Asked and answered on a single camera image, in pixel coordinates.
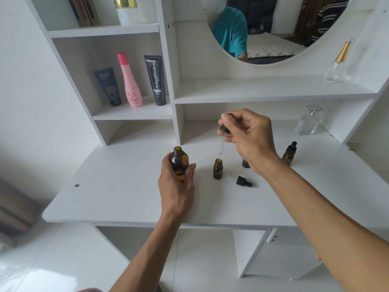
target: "gold cap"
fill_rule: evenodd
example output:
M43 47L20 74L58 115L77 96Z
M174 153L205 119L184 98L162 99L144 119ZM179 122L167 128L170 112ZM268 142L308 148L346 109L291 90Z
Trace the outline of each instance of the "gold cap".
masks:
M117 9L138 8L137 0L114 0Z
M336 62L346 62L348 53L350 52L351 44L353 40L347 40L343 46L342 51L339 53L338 57L335 59Z

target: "cabinet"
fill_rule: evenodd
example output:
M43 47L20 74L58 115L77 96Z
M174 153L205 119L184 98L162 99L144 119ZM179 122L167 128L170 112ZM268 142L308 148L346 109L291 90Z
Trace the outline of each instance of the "cabinet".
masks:
M46 220L100 227L155 226L161 213L160 160L182 145L197 163L195 204L182 228L239 231L241 245L252 250L244 255L244 267L237 263L239 276L299 278L319 264L313 250L270 186L241 166L232 145L225 148L226 176L221 181L212 178L220 146L217 119L222 112L249 107L274 120L280 155L292 141L298 142L293 168L326 198L370 229L389 228L389 186L345 145L387 85L389 56L382 45L389 37L385 10L389 0L373 2L374 8L372 3L352 0L319 42L268 66L245 64L224 53L203 20L201 0L156 0L158 23L95 28L74 28L68 22L74 17L65 9L50 23L50 6L58 5L55 2L65 6L66 0L26 1L101 140L46 209ZM348 37L356 38L348 80L325 82L325 70ZM144 98L142 108L125 103L110 107L94 78L94 70L113 67L124 94L116 58L121 51L128 54ZM154 105L143 55L163 55L169 98L164 107ZM305 106L316 103L326 108L318 134L296 135ZM255 186L237 187L238 175ZM287 235L265 242L272 229ZM301 239L296 245L291 243L294 231ZM251 236L262 244L250 242ZM297 266L298 273L271 266L269 257L281 254L285 256L280 261L291 269Z

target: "white quilted mattress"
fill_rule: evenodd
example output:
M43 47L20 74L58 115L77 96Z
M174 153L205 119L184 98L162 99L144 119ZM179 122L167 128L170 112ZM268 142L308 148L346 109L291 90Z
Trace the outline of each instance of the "white quilted mattress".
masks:
M305 49L305 46L276 37L269 33L251 34L247 39L247 55L249 58L296 55L303 52Z

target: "pink lotion bottle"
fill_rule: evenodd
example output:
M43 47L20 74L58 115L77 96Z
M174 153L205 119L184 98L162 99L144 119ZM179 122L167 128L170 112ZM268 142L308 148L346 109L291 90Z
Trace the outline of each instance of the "pink lotion bottle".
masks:
M134 76L131 73L129 67L127 54L125 52L118 53L119 63L122 68L124 77L124 88L126 90L126 96L131 107L141 107L143 104L142 95L140 94L137 83Z

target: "round mirror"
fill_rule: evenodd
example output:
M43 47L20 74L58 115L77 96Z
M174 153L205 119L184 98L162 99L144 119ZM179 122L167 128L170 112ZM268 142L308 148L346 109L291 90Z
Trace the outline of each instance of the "round mirror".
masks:
M205 19L221 47L252 64L291 58L318 41L349 0L203 0Z

